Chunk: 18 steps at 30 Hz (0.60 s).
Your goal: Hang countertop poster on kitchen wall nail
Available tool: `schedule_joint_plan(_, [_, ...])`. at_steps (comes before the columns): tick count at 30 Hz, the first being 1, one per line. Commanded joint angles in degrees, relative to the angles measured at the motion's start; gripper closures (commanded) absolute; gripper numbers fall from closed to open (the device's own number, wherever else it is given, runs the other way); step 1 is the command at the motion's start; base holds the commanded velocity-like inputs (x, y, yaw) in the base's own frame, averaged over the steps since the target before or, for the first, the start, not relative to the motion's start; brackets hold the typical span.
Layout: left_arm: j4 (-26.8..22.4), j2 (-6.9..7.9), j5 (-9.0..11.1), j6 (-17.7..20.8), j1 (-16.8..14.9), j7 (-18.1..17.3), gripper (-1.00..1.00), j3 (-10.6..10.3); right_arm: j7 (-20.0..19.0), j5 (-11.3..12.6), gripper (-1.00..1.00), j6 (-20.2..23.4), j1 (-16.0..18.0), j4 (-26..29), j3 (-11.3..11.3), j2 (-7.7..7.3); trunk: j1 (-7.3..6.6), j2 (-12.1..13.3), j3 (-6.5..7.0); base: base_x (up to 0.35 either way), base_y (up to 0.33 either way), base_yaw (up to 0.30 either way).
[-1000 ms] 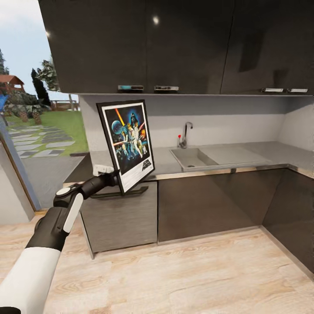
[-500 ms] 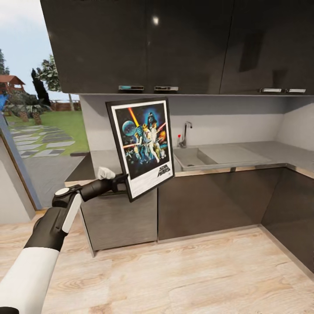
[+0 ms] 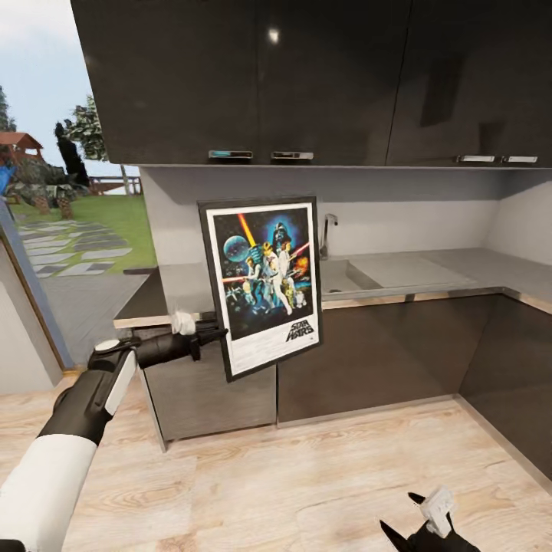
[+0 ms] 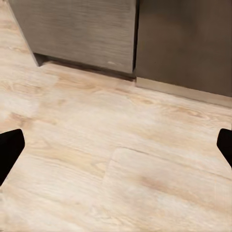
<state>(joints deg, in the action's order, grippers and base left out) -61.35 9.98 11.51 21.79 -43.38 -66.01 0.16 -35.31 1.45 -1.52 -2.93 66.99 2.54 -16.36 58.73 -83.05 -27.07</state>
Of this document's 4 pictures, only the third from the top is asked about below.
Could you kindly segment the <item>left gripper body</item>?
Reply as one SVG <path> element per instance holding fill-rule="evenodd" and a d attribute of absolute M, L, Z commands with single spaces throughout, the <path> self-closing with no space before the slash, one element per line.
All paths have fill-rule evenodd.
<path fill-rule="evenodd" d="M 156 337 L 159 358 L 162 363 L 191 355 L 192 361 L 200 361 L 199 341 L 195 334 L 164 333 Z"/>

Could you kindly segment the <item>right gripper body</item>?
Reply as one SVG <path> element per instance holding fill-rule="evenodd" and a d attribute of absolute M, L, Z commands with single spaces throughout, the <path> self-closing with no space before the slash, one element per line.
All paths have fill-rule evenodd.
<path fill-rule="evenodd" d="M 423 524 L 411 539 L 412 552 L 470 552 L 476 548 L 453 529 L 442 538 Z"/>

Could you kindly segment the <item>poster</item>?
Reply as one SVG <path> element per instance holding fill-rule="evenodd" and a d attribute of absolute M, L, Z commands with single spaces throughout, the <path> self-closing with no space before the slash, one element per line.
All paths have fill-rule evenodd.
<path fill-rule="evenodd" d="M 323 346 L 317 197 L 198 209 L 227 383 Z"/>

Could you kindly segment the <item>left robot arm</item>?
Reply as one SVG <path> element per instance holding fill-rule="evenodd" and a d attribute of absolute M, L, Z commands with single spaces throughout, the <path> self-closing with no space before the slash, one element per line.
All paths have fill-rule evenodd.
<path fill-rule="evenodd" d="M 172 332 L 109 340 L 54 403 L 53 415 L 0 487 L 0 552 L 61 552 L 81 490 L 129 383 L 141 370 L 191 355 L 228 329 L 198 329 L 176 312 Z"/>

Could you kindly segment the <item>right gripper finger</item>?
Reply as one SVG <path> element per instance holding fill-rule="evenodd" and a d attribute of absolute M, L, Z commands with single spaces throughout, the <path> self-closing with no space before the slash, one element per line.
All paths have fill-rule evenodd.
<path fill-rule="evenodd" d="M 417 503 L 419 506 L 422 504 L 422 501 L 425 501 L 425 497 L 414 494 L 414 493 L 408 493 L 408 496 L 410 499 L 412 499 L 415 503 Z"/>
<path fill-rule="evenodd" d="M 390 526 L 381 520 L 381 526 L 385 534 L 394 543 L 399 552 L 412 552 L 411 539 L 415 533 L 411 534 L 408 539 L 402 536 L 400 533 L 393 530 Z"/>

